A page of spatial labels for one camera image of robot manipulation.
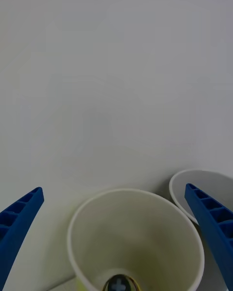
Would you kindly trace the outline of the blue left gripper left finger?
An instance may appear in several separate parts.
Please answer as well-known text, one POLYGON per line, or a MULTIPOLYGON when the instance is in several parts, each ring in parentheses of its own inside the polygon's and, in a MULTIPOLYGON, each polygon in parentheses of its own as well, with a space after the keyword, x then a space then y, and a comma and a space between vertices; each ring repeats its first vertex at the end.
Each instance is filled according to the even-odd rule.
POLYGON ((21 245, 43 202, 43 189, 37 187, 0 213, 1 290, 4 288, 21 245))

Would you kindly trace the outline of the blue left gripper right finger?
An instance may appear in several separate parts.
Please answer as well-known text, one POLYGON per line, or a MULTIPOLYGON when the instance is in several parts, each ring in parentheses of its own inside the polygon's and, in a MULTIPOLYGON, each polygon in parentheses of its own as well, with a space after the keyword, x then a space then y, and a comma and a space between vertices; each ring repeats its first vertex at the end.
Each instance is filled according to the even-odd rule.
POLYGON ((192 184, 184 197, 219 267, 228 290, 233 289, 233 212, 192 184))

